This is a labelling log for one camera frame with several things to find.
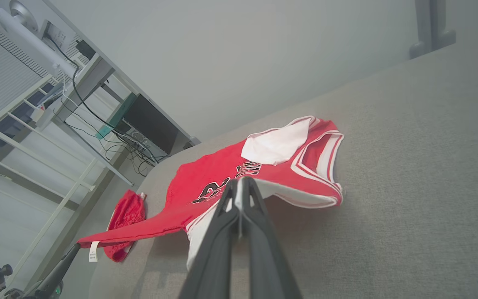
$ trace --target gray fabric surface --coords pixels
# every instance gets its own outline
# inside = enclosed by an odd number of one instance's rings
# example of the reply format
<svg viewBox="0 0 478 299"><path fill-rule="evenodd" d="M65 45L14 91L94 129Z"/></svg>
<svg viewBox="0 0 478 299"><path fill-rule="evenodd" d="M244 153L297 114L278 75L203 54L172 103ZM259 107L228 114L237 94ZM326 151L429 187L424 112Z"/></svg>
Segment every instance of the gray fabric surface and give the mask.
<svg viewBox="0 0 478 299"><path fill-rule="evenodd" d="M186 162L252 132L315 115L345 134L337 208L269 199L305 298L478 296L478 49L446 47L281 110L167 159L140 191L148 216ZM186 277L186 235L138 241L121 264L102 259L92 298L174 298ZM248 297L247 251L234 254L232 297Z"/></svg>

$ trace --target floor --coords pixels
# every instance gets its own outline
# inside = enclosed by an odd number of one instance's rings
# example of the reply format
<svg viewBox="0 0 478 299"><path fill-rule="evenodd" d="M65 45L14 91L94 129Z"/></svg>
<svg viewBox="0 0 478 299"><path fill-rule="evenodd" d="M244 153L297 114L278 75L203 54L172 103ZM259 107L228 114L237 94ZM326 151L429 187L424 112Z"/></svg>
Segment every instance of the floor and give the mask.
<svg viewBox="0 0 478 299"><path fill-rule="evenodd" d="M105 231L119 199L125 194L127 189L136 191L144 180L143 176L136 173L134 165L128 159L123 162L119 171L133 182L134 186L129 187L120 178L114 176L112 182L108 185L105 192L85 219L81 228L78 230L72 244L82 237ZM97 250L97 254L99 259L107 259L103 250ZM64 288L60 296L61 299L88 297L89 284L96 265L97 263L88 262L87 250L80 250L73 260L71 267L68 269L68 272L64 276Z"/></svg>

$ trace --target crumpled red fabric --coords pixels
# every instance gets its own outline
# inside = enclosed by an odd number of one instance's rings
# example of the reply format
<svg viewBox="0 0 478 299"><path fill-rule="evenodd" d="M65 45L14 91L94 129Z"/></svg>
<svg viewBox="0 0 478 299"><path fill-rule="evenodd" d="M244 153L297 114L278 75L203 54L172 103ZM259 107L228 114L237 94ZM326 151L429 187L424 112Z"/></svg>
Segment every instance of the crumpled red fabric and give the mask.
<svg viewBox="0 0 478 299"><path fill-rule="evenodd" d="M145 220L144 199L144 193L138 195L132 190L127 190L125 195L123 195L117 203L107 230L120 228ZM129 241L112 246L104 246L103 248L106 255L112 261L119 263L127 257L128 250L125 251L125 248L132 246L133 243L134 241Z"/></svg>

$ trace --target basketball jersey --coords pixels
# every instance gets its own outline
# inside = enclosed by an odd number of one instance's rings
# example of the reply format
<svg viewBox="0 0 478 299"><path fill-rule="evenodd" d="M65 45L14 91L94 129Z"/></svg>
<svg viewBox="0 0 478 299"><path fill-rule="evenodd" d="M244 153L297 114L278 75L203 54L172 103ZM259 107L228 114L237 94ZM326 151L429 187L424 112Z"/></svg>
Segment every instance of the basketball jersey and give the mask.
<svg viewBox="0 0 478 299"><path fill-rule="evenodd" d="M135 241L184 230L190 240L188 267L202 242L224 187L232 179L251 176L262 196L276 195L302 208L326 208L342 201L333 165L343 135L332 121L298 118L282 128L181 165L167 190L165 208L156 216L97 233L78 241L82 248Z"/></svg>

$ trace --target paper label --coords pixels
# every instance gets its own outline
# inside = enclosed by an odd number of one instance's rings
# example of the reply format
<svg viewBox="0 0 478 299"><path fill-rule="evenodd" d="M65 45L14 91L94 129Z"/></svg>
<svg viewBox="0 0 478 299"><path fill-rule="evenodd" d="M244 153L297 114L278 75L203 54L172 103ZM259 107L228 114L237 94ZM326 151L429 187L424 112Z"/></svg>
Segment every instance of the paper label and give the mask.
<svg viewBox="0 0 478 299"><path fill-rule="evenodd" d="M90 263L96 263L97 262L97 245L98 244L99 244L99 241L91 242L90 255L89 255Z"/></svg>

